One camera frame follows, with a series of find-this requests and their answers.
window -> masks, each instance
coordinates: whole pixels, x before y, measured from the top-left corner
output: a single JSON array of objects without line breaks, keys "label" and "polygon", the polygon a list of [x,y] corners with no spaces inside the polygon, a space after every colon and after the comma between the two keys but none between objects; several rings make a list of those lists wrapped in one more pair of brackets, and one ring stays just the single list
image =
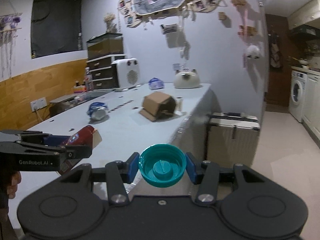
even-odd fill
[{"label": "window", "polygon": [[82,50],[81,0],[33,0],[32,58]]}]

wooden wall panel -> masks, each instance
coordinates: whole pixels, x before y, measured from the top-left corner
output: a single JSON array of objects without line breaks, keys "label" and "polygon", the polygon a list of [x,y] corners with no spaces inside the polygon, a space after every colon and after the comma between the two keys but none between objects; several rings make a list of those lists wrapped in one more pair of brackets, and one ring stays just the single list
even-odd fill
[{"label": "wooden wall panel", "polygon": [[269,86],[265,101],[268,104],[289,106],[291,89],[291,67],[288,56],[300,58],[303,56],[306,43],[289,37],[289,26],[286,17],[266,14],[268,33],[272,31],[279,35],[278,47],[280,50],[280,62],[282,68],[270,68]]},{"label": "wooden wall panel", "polygon": [[[86,59],[44,67],[0,82],[0,130],[26,130],[38,123],[30,102],[46,97],[50,100],[73,92],[76,80],[82,83]],[[49,107],[39,110],[41,117]]]}]

washing machine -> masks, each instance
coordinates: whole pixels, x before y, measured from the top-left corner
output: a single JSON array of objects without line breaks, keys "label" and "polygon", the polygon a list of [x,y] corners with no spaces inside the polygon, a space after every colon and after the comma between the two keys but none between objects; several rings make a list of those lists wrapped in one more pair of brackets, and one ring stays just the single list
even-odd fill
[{"label": "washing machine", "polygon": [[298,122],[302,122],[302,111],[306,97],[307,81],[307,74],[292,71],[289,112]]}]

glass tank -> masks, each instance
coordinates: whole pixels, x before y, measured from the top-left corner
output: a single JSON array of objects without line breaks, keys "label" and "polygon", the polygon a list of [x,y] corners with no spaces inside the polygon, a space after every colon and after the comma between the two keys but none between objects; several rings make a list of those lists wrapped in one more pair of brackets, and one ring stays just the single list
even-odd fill
[{"label": "glass tank", "polygon": [[120,33],[105,33],[87,41],[88,58],[96,59],[111,54],[123,54],[123,37]]}]

white kettle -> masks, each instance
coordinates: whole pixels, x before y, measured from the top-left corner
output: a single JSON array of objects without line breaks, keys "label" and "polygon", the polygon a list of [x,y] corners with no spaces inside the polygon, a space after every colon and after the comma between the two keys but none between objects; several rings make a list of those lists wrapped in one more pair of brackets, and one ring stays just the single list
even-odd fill
[{"label": "white kettle", "polygon": [[173,85],[179,89],[197,88],[200,86],[200,78],[195,69],[190,71],[188,68],[183,68],[182,71],[176,71]]}]

